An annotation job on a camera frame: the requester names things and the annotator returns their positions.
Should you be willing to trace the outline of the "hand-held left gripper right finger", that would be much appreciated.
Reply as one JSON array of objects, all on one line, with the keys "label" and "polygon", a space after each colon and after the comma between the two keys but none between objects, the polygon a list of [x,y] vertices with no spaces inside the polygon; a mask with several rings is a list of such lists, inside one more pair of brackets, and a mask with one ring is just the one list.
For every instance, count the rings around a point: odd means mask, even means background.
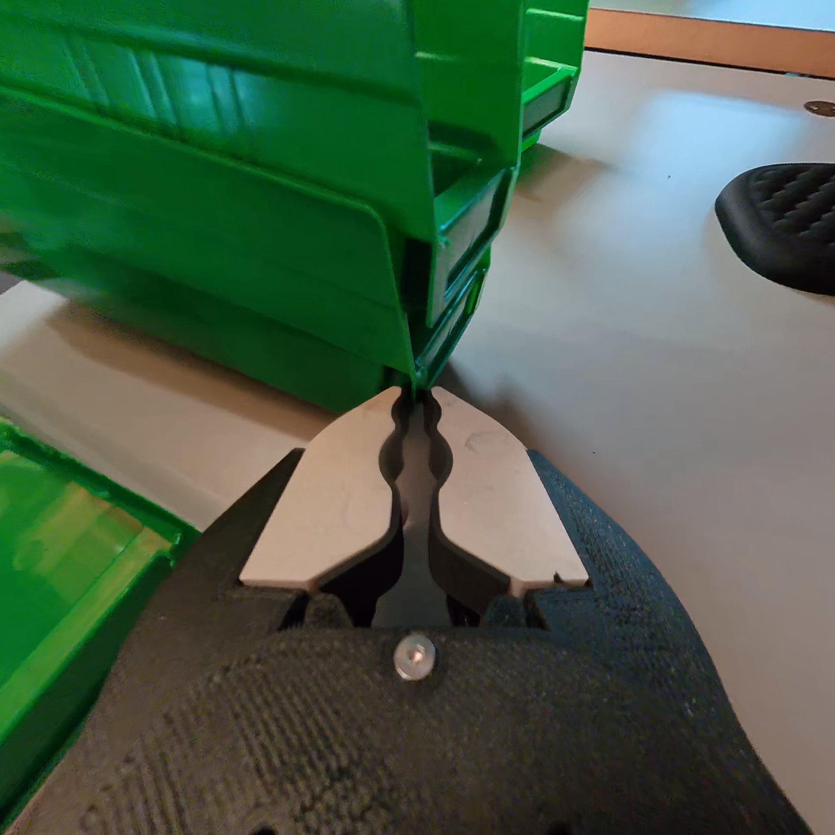
[{"label": "hand-held left gripper right finger", "polygon": [[588,571],[525,445],[442,387],[425,402],[437,479],[429,561],[446,592],[582,587]]}]

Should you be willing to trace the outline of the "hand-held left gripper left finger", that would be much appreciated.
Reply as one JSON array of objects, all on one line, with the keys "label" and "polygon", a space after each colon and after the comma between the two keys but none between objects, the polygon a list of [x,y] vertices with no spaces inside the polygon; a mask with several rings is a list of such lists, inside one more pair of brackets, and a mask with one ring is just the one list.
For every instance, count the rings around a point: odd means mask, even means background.
[{"label": "hand-held left gripper left finger", "polygon": [[397,532],[405,391],[392,386],[321,430],[301,454],[240,571],[247,587],[323,590]]}]

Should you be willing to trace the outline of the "green plastic storage bin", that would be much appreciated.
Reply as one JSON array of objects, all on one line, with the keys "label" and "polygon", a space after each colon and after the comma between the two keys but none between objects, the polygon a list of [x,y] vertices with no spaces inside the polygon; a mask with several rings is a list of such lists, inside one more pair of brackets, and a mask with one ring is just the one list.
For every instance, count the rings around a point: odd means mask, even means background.
[{"label": "green plastic storage bin", "polygon": [[431,251],[427,324],[501,223],[523,2],[2,2],[2,84],[358,200]]},{"label": "green plastic storage bin", "polygon": [[412,330],[423,253],[369,206],[6,87],[2,225],[13,276],[335,412],[432,384],[490,265]]},{"label": "green plastic storage bin", "polygon": [[53,767],[200,532],[1,419],[1,812]]},{"label": "green plastic storage bin", "polygon": [[416,58],[434,140],[503,160],[569,110],[589,2],[413,2]]}]

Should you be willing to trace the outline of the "black mesh cushion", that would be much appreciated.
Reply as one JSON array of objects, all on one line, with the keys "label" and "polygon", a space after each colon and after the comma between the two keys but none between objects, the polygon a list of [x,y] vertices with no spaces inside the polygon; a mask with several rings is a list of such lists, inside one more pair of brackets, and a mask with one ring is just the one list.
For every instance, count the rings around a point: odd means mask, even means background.
[{"label": "black mesh cushion", "polygon": [[749,269],[782,287],[834,297],[834,163],[745,171],[718,194],[714,210]]}]

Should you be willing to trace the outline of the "grey desk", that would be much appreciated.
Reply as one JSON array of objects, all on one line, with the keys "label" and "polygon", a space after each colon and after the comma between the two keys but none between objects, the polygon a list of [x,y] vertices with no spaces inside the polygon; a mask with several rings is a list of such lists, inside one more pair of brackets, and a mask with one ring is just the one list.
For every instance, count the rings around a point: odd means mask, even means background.
[{"label": "grey desk", "polygon": [[[833,299],[748,270],[737,174],[833,162],[833,81],[590,52],[521,175],[438,382],[649,555],[736,714],[833,833]],[[2,414],[204,528],[332,415],[26,284]]]}]

